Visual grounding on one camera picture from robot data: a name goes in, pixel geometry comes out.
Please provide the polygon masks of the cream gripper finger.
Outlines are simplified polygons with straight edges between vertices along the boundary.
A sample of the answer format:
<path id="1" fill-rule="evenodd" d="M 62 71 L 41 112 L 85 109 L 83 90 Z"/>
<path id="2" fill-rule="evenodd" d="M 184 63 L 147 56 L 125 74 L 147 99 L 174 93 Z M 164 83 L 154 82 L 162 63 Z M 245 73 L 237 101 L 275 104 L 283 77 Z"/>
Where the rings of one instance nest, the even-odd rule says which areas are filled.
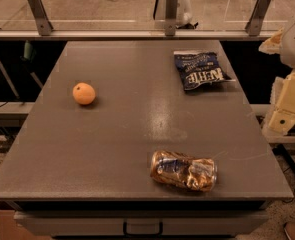
<path id="1" fill-rule="evenodd" d="M 266 39 L 258 48 L 258 50 L 265 54 L 279 54 L 280 44 L 283 34 L 283 28 L 276 31 L 270 38 Z"/>
<path id="2" fill-rule="evenodd" d="M 286 135 L 295 125 L 295 69 L 286 78 L 275 79 L 270 103 L 268 128 Z"/>

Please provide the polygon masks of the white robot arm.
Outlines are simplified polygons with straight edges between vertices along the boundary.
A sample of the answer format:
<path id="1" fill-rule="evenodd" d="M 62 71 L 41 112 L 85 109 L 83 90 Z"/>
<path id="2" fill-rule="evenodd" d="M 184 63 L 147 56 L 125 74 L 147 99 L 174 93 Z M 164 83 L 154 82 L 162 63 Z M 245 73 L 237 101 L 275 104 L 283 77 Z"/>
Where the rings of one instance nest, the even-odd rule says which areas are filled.
<path id="1" fill-rule="evenodd" d="M 275 79 L 271 110 L 265 121 L 268 129 L 286 135 L 295 125 L 295 13 L 283 28 L 259 46 L 259 51 L 279 54 L 281 63 L 292 69 L 284 79 Z"/>

